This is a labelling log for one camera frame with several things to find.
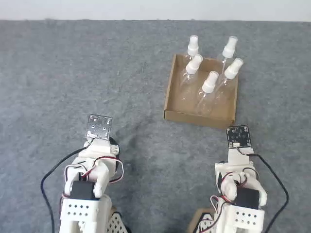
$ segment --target cardboard tray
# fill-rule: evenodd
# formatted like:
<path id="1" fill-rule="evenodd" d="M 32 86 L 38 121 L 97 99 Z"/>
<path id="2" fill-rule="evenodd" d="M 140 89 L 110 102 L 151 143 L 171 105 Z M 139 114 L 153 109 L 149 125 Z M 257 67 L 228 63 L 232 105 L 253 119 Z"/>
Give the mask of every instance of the cardboard tray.
<path id="1" fill-rule="evenodd" d="M 164 106 L 164 119 L 177 122 L 191 123 L 201 126 L 209 126 L 213 128 L 225 129 L 232 125 L 235 121 L 237 93 L 238 93 L 238 76 L 233 80 L 235 85 L 234 98 L 230 99 L 225 106 L 216 106 L 209 116 L 198 116 L 190 114 L 187 111 L 178 110 L 180 101 L 179 96 L 179 76 L 180 72 L 185 68 L 183 55 L 174 55 L 172 69 L 169 78 L 169 85 Z M 202 86 L 210 71 L 220 71 L 221 64 L 213 59 L 204 59 L 198 70 L 199 83 Z"/>

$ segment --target black cable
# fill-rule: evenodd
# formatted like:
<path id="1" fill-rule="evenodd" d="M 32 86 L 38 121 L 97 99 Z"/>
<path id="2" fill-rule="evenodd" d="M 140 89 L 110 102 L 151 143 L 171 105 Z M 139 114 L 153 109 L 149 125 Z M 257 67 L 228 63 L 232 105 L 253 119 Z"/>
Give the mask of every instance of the black cable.
<path id="1" fill-rule="evenodd" d="M 259 180 L 259 173 L 255 169 L 253 169 L 251 167 L 245 167 L 245 168 L 243 168 L 242 171 L 245 171 L 247 169 L 250 169 L 250 170 L 254 171 L 256 173 L 256 180 Z"/>
<path id="2" fill-rule="evenodd" d="M 265 233 L 268 233 L 270 228 L 272 227 L 273 223 L 275 222 L 276 218 L 278 217 L 278 215 L 285 209 L 285 207 L 287 206 L 288 202 L 289 202 L 289 194 L 284 186 L 284 184 L 282 183 L 282 181 L 280 180 L 280 178 L 276 175 L 276 173 L 273 171 L 273 169 L 271 168 L 271 166 L 264 160 L 264 158 L 262 158 L 262 156 L 260 154 L 246 154 L 247 156 L 250 157 L 259 157 L 260 160 L 267 166 L 267 168 L 269 168 L 269 170 L 271 171 L 271 173 L 274 175 L 274 177 L 276 178 L 276 180 L 278 181 L 278 183 L 280 184 L 280 186 L 282 187 L 282 189 L 284 190 L 284 193 L 286 195 L 286 201 L 285 203 L 282 205 L 282 207 L 277 211 L 277 213 L 273 216 L 273 218 L 271 219 Z"/>
<path id="3" fill-rule="evenodd" d="M 50 205 L 50 202 L 49 202 L 49 199 L 47 197 L 47 195 L 45 194 L 45 191 L 44 191 L 44 187 L 43 187 L 43 184 L 44 184 L 44 181 L 64 162 L 66 161 L 67 159 L 69 159 L 70 157 L 74 156 L 75 154 L 78 154 L 80 153 L 81 151 L 85 150 L 86 148 L 89 147 L 89 145 L 91 145 L 91 143 L 93 142 L 93 140 L 86 146 L 86 147 L 83 147 L 83 148 L 80 148 L 78 150 L 75 150 L 74 152 L 70 153 L 69 155 L 65 156 L 63 159 L 61 159 L 54 167 L 52 167 L 52 169 L 44 175 L 44 177 L 42 178 L 41 180 L 41 184 L 40 184 L 40 188 L 41 188 L 41 193 L 42 193 L 42 196 L 44 198 L 44 201 L 49 209 L 49 212 L 50 212 L 50 216 L 51 216 L 51 227 L 52 227 L 52 233 L 55 233 L 55 223 L 54 223 L 54 215 L 53 215 L 53 210 L 52 210 L 52 207 Z"/>

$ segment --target red wire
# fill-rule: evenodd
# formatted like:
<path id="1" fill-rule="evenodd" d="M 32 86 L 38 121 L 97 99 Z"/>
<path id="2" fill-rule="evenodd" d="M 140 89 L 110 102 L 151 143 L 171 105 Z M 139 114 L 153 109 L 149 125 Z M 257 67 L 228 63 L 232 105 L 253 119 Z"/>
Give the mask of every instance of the red wire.
<path id="1" fill-rule="evenodd" d="M 213 222 L 210 226 L 208 226 L 205 230 L 203 230 L 203 231 L 200 231 L 200 230 L 199 230 L 199 233 L 207 233 L 210 229 L 212 229 L 212 228 L 216 225 L 216 223 L 218 222 L 218 220 L 219 220 L 219 218 L 220 218 L 220 215 L 221 215 L 222 212 L 223 212 L 223 206 L 224 206 L 225 203 L 226 203 L 226 202 L 222 203 L 222 205 L 221 205 L 221 207 L 220 207 L 220 212 L 219 212 L 217 218 L 214 220 L 214 222 Z"/>
<path id="2" fill-rule="evenodd" d="M 218 198 L 217 197 L 212 197 L 214 200 L 218 201 Z"/>
<path id="3" fill-rule="evenodd" d="M 245 176 L 245 181 L 243 183 L 241 183 L 239 186 L 242 187 L 243 185 L 245 185 L 247 183 L 247 176 Z"/>
<path id="4" fill-rule="evenodd" d="M 228 173 L 225 174 L 224 177 L 222 178 L 222 182 L 225 180 L 225 178 L 226 178 L 229 174 L 232 174 L 232 173 L 237 173 L 238 175 L 240 175 L 237 171 L 228 172 Z"/>
<path id="5" fill-rule="evenodd" d="M 233 203 L 232 201 L 227 199 L 224 195 L 221 195 L 220 198 L 224 199 L 226 202 Z"/>
<path id="6" fill-rule="evenodd" d="M 112 160 L 115 160 L 115 161 L 118 161 L 118 162 L 121 162 L 121 160 L 120 159 L 117 159 L 117 158 L 115 158 L 115 157 L 112 157 L 112 156 L 101 156 L 101 157 L 98 157 L 98 158 L 96 158 L 95 160 L 94 160 L 94 162 L 93 162 L 93 168 L 91 168 L 90 170 L 88 170 L 86 173 L 84 173 L 81 177 L 82 178 L 84 178 L 85 176 L 87 176 L 95 167 L 95 163 L 96 163 L 96 161 L 98 161 L 98 160 L 100 160 L 100 159 L 112 159 Z M 121 177 L 119 177 L 119 178 L 116 178 L 116 179 L 114 179 L 114 180 L 111 180 L 111 181 L 109 181 L 110 183 L 111 182 L 115 182 L 115 181 L 117 181 L 118 179 L 120 179 Z"/>

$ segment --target perforated panel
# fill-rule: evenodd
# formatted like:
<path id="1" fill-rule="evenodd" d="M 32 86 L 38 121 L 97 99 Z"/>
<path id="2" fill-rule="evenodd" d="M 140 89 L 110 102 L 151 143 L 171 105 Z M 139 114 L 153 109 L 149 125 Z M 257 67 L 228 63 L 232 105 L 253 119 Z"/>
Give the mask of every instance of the perforated panel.
<path id="1" fill-rule="evenodd" d="M 213 224 L 213 218 L 210 214 L 205 214 L 202 218 L 202 220 L 199 222 L 198 228 L 196 229 L 195 233 L 200 233 L 210 227 Z M 215 227 L 212 227 L 211 229 L 207 230 L 204 233 L 214 233 Z"/>
<path id="2" fill-rule="evenodd" d="M 233 227 L 262 231 L 264 211 L 235 205 L 227 208 L 227 224 Z"/>
<path id="3" fill-rule="evenodd" d="M 62 205 L 61 220 L 96 221 L 99 201 L 65 198 Z"/>
<path id="4" fill-rule="evenodd" d="M 108 222 L 108 233 L 127 233 L 127 230 L 122 222 L 121 216 L 114 213 Z"/>

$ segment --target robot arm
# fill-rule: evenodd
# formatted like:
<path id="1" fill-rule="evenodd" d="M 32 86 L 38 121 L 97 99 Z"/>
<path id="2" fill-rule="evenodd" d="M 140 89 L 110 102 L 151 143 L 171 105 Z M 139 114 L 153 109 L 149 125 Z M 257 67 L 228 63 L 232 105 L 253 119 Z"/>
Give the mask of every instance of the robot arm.
<path id="1" fill-rule="evenodd" d="M 216 185 L 220 196 L 212 196 L 217 201 L 214 218 L 212 213 L 205 212 L 193 233 L 260 233 L 263 228 L 264 210 L 267 193 L 259 182 L 259 174 L 250 157 L 258 157 L 269 168 L 282 187 L 286 201 L 268 224 L 269 232 L 280 212 L 289 202 L 289 194 L 284 184 L 259 155 L 251 148 L 249 129 L 246 125 L 227 129 L 229 145 L 228 161 L 215 164 Z"/>
<path id="2" fill-rule="evenodd" d="M 117 158 L 119 146 L 110 143 L 111 121 L 111 117 L 89 116 L 86 149 L 65 168 L 60 233 L 106 233 L 112 226 L 112 202 L 104 192 L 109 183 L 122 179 L 123 164 Z M 110 180 L 116 174 L 116 162 L 122 175 Z M 124 226 L 121 219 L 118 224 Z"/>

